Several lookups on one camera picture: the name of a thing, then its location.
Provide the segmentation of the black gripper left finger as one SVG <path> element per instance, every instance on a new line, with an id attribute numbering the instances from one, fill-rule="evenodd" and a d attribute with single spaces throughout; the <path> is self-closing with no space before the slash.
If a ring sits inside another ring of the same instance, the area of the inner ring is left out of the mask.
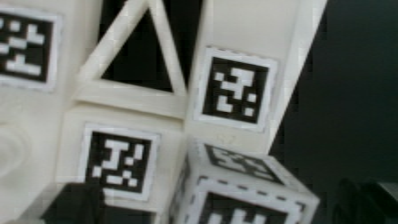
<path id="1" fill-rule="evenodd" d="M 106 205 L 97 185 L 67 183 L 40 219 L 46 224 L 152 224 L 152 213 Z"/>

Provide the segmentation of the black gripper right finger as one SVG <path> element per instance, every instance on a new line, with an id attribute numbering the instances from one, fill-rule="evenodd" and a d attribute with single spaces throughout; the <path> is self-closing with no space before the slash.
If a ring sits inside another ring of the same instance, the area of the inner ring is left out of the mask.
<path id="1" fill-rule="evenodd" d="M 332 224 L 398 224 L 398 183 L 339 181 Z"/>

